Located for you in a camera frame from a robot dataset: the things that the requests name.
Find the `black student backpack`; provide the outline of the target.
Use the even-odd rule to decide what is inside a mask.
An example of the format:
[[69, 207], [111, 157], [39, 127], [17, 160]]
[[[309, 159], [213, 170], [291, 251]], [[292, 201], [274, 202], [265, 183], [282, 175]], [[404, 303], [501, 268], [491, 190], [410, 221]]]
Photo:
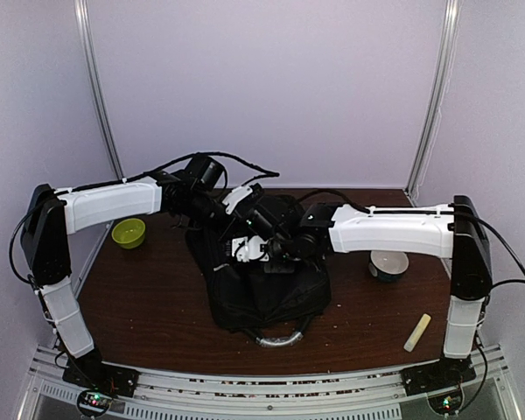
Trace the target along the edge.
[[[264, 193], [252, 214], [261, 212], [262, 220], [272, 226], [290, 225], [304, 209], [291, 195]], [[265, 271], [265, 262], [237, 262], [231, 255], [234, 238], [253, 234], [247, 222], [234, 222], [223, 232], [187, 229], [185, 241], [205, 279], [217, 326], [245, 333], [261, 347], [292, 346], [331, 302], [325, 262], [329, 254], [319, 258], [321, 271]]]

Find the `pale yellow highlighter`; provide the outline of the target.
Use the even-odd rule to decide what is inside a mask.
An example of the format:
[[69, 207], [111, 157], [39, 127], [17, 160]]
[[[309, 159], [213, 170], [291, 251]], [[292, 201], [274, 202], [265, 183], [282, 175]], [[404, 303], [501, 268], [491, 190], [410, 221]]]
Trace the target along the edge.
[[423, 314], [403, 346], [403, 349], [406, 352], [411, 353], [414, 351], [417, 343], [424, 335], [424, 332], [429, 326], [430, 322], [431, 322], [431, 316], [427, 313]]

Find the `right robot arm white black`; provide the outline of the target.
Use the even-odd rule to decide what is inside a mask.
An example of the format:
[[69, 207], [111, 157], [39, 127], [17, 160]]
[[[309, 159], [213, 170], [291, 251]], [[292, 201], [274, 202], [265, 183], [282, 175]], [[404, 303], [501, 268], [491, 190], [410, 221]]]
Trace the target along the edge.
[[290, 225], [275, 226], [261, 212], [247, 218], [254, 232], [234, 248], [239, 262], [286, 263], [327, 254], [368, 251], [420, 254], [451, 261], [450, 303], [442, 355], [431, 367], [431, 379], [451, 385], [470, 366], [481, 314], [492, 290], [493, 234], [515, 263], [520, 259], [501, 234], [476, 213], [472, 201], [456, 196], [449, 204], [427, 207], [358, 206], [315, 203]]

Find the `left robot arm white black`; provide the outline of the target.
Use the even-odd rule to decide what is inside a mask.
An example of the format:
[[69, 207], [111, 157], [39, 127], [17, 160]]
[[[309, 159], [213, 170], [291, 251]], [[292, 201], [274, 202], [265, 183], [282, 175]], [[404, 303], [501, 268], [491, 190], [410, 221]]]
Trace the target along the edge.
[[210, 192], [225, 174], [220, 153], [193, 153], [185, 168], [173, 173], [163, 166], [132, 178], [75, 188], [35, 188], [24, 218], [13, 236], [20, 240], [30, 273], [29, 284], [44, 306], [68, 355], [68, 366], [91, 389], [102, 387], [108, 369], [89, 332], [72, 289], [68, 236], [84, 228], [135, 215], [167, 212], [184, 215], [203, 227], [228, 230], [246, 222], [263, 196], [252, 179], [224, 198]]

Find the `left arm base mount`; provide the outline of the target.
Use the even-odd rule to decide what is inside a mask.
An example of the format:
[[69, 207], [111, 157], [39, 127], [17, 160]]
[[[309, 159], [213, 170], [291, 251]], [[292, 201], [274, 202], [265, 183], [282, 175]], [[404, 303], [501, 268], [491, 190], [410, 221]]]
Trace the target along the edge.
[[99, 390], [110, 396], [132, 397], [135, 393], [139, 372], [127, 367], [100, 363], [78, 365], [69, 362], [62, 380], [82, 388]]

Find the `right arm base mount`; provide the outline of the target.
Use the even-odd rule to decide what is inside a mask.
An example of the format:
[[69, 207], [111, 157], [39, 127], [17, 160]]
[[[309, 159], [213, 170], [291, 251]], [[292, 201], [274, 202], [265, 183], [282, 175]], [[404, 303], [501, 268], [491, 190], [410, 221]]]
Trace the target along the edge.
[[400, 375], [407, 396], [454, 387], [476, 378], [475, 369], [469, 360], [454, 359], [406, 367]]

